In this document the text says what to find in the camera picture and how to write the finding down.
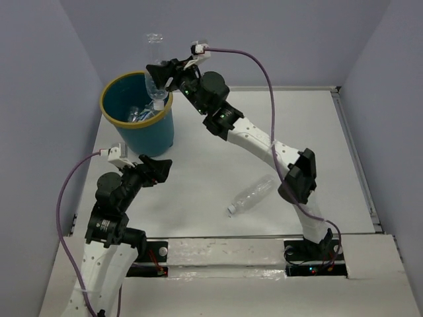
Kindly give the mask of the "clear wide-mouth plastic jar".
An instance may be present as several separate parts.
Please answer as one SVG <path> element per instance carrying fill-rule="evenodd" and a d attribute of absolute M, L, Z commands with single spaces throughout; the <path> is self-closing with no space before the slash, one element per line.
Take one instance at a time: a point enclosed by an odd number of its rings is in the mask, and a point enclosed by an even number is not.
<path fill-rule="evenodd" d="M 128 122 L 135 123 L 139 121 L 141 110 L 137 106 L 132 106 L 128 112 Z"/>

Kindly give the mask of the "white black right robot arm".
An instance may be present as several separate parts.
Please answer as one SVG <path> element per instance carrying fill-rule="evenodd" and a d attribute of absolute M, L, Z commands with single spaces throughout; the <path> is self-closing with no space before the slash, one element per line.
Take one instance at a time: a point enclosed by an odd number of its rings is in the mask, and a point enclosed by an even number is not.
<path fill-rule="evenodd" d="M 227 101 L 230 89 L 224 78 L 214 71 L 201 73 L 192 61 L 172 59 L 160 65 L 147 65 L 157 88 L 168 92 L 179 90 L 195 109 L 205 117 L 207 130 L 250 152 L 275 171 L 282 181 L 278 193 L 293 205 L 303 229 L 301 251 L 319 259 L 328 252 L 333 238 L 318 207 L 313 206 L 317 183 L 315 154 L 272 140 L 244 114 Z"/>

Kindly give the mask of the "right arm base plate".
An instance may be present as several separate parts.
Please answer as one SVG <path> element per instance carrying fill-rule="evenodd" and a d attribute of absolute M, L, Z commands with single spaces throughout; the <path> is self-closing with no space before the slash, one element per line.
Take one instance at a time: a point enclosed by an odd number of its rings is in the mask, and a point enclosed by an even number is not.
<path fill-rule="evenodd" d="M 285 240 L 284 259 L 287 277 L 347 277 L 348 272 L 342 249 L 336 259 L 333 257 L 339 247 L 338 239 L 332 240 L 325 251 L 312 251 L 306 248 L 305 240 Z"/>

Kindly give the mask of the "crushed clear plastic bottle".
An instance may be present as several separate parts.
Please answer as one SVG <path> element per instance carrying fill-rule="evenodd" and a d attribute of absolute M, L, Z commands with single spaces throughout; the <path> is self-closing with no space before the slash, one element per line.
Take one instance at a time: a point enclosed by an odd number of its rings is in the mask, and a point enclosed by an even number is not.
<path fill-rule="evenodd" d="M 146 34 L 147 66 L 145 71 L 145 87 L 152 100 L 152 108 L 155 111 L 165 109 L 165 99 L 168 92 L 164 88 L 164 82 L 160 73 L 164 60 L 164 43 L 162 34 Z"/>

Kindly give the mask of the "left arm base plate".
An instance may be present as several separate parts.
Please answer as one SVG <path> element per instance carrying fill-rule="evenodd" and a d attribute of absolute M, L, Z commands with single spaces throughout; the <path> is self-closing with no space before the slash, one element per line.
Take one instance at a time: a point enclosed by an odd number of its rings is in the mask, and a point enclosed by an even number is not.
<path fill-rule="evenodd" d="M 138 256 L 136 261 L 131 265 L 126 277 L 168 277 L 168 251 L 169 243 L 166 240 L 148 240 L 145 252 L 141 256 Z"/>

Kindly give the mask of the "clear bottle green white label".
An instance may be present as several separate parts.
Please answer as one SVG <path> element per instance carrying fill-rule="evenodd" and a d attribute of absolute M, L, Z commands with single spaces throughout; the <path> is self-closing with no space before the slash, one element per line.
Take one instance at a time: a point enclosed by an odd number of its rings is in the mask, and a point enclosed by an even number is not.
<path fill-rule="evenodd" d="M 138 122 L 143 122 L 155 117 L 159 113 L 160 111 L 156 110 L 154 107 L 146 107 L 137 115 L 136 119 Z"/>

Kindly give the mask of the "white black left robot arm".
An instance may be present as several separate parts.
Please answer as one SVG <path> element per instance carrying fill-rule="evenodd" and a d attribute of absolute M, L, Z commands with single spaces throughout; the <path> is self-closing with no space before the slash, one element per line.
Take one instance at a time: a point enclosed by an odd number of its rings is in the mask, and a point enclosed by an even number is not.
<path fill-rule="evenodd" d="M 128 227 L 126 211 L 140 189 L 167 180 L 173 162 L 146 155 L 139 159 L 134 163 L 123 155 L 108 155 L 118 170 L 103 174 L 96 182 L 82 263 L 71 262 L 77 280 L 63 316 L 109 316 L 131 269 L 152 277 L 167 276 L 168 269 L 161 266 L 159 251 L 148 243 L 146 233 Z"/>

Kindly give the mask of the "clear bottle white cap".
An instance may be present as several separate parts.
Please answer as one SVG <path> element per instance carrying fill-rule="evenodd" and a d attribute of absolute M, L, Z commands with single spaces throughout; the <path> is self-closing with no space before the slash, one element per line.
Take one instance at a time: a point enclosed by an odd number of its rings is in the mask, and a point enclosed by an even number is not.
<path fill-rule="evenodd" d="M 252 209 L 272 192 L 275 183 L 275 177 L 267 174 L 243 189 L 227 206 L 229 216 L 234 216 Z"/>

